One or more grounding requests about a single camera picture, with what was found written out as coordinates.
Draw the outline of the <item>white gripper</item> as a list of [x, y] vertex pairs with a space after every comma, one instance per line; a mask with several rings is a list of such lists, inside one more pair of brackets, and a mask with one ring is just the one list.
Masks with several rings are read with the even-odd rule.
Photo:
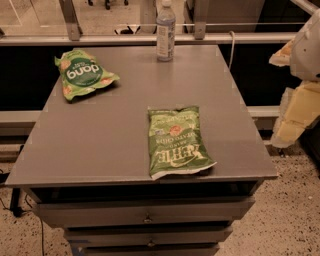
[[281, 98], [271, 144], [287, 148], [320, 116], [320, 9], [313, 13], [294, 40], [270, 57], [269, 63], [278, 67], [290, 65], [293, 76], [306, 80], [295, 89], [286, 88]]

